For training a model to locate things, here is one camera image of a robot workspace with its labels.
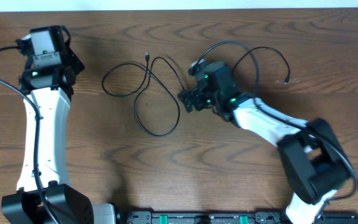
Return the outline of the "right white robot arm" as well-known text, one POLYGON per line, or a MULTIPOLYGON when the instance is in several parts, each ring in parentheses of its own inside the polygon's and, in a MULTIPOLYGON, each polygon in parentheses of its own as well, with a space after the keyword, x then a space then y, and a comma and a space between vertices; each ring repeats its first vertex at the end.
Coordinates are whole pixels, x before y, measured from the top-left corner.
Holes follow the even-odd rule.
POLYGON ((251 131, 278 149, 293 197, 289 223, 315 223, 354 170, 327 121, 297 119, 240 91, 223 61, 195 61, 188 70, 196 86, 178 97, 187 112, 211 108, 224 121, 251 131))

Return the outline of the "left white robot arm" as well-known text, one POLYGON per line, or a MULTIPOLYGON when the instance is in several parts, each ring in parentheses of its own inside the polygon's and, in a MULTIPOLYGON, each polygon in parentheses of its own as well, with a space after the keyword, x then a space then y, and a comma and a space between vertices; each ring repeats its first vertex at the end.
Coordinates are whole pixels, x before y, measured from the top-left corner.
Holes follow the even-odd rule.
POLYGON ((25 153, 16 192, 2 198, 9 223, 117 223, 111 203, 94 204, 70 183, 66 125, 73 85, 84 65, 65 26, 30 30, 18 39, 27 56, 19 77, 26 112, 25 153))

